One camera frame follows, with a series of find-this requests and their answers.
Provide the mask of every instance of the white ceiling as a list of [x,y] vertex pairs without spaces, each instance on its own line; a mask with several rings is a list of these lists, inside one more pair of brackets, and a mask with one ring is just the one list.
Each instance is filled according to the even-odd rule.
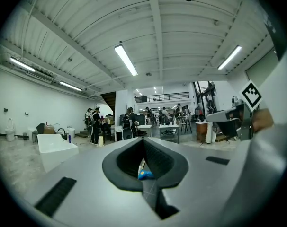
[[156,90],[154,89],[154,87],[148,87],[148,88],[138,88],[137,92],[136,90],[134,90],[134,95],[135,96],[141,96],[139,93],[141,93],[143,96],[149,96],[149,95],[158,95],[158,94],[162,94],[162,87],[155,87]]
[[[14,56],[88,96],[226,80],[273,47],[262,18],[255,0],[23,0],[0,35],[0,63]],[[120,41],[138,76],[114,51]]]

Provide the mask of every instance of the black backpack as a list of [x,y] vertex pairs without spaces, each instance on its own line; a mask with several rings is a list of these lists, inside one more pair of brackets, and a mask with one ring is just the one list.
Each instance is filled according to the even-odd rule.
[[122,119],[122,126],[123,126],[123,129],[131,127],[131,123],[130,123],[129,117],[126,114],[124,115],[124,117]]

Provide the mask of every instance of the black vent slot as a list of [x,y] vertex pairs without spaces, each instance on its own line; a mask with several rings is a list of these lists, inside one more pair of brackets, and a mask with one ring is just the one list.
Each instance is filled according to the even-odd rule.
[[219,158],[219,157],[207,157],[207,161],[212,161],[218,164],[227,165],[230,160]]
[[72,178],[63,177],[44,197],[35,205],[35,208],[52,217],[66,198],[77,181]]

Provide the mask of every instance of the gray plastic surface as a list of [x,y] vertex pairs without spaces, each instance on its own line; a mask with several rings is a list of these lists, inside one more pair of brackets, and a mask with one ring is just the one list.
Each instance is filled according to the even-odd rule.
[[[275,190],[287,163],[286,136],[287,125],[275,126],[242,141],[235,152],[150,138],[182,154],[189,163],[181,183],[162,190],[167,204],[179,209],[165,220],[160,220],[141,192],[120,190],[103,174],[104,157],[136,138],[74,156],[44,176],[25,198],[34,205],[66,176],[77,183],[54,219],[69,226],[226,226],[257,211]],[[208,156],[231,160],[224,166],[206,161]]]

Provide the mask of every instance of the person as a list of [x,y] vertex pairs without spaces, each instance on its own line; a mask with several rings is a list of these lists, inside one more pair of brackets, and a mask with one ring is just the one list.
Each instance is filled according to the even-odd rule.
[[180,122],[180,117],[181,117],[181,112],[180,112],[180,108],[177,107],[176,108],[176,112],[175,112],[175,119],[176,119],[176,124],[178,125]]
[[98,145],[99,138],[99,123],[100,123],[100,115],[99,108],[96,108],[94,112],[90,116],[92,121],[92,131],[91,131],[91,142],[92,144]]
[[155,124],[157,126],[157,121],[156,121],[156,112],[152,110],[152,125]]
[[148,110],[147,117],[150,118],[150,120],[151,120],[151,118],[152,118],[152,111],[149,109],[149,107],[146,107],[146,110]]
[[137,125],[136,116],[135,116],[135,113],[133,113],[132,107],[128,107],[126,115],[129,117],[129,120],[130,120],[133,137],[136,137],[136,129],[135,129],[135,126]]
[[166,107],[162,107],[162,114],[164,114],[165,116],[167,116],[168,115],[168,112],[167,112],[167,110],[166,110]]
[[162,122],[162,111],[160,110],[159,111],[159,125],[162,125],[163,122]]
[[86,114],[85,114],[85,118],[88,119],[91,115],[91,111],[92,109],[91,108],[88,108],[87,111],[86,111]]
[[179,111],[180,111],[180,106],[181,106],[181,104],[180,104],[180,103],[178,103],[178,104],[177,104],[176,111],[177,111],[177,109],[179,109]]
[[85,123],[86,123],[86,127],[87,127],[87,133],[88,133],[88,137],[90,137],[90,132],[89,132],[89,125],[91,125],[91,108],[88,108],[86,113],[85,113]]

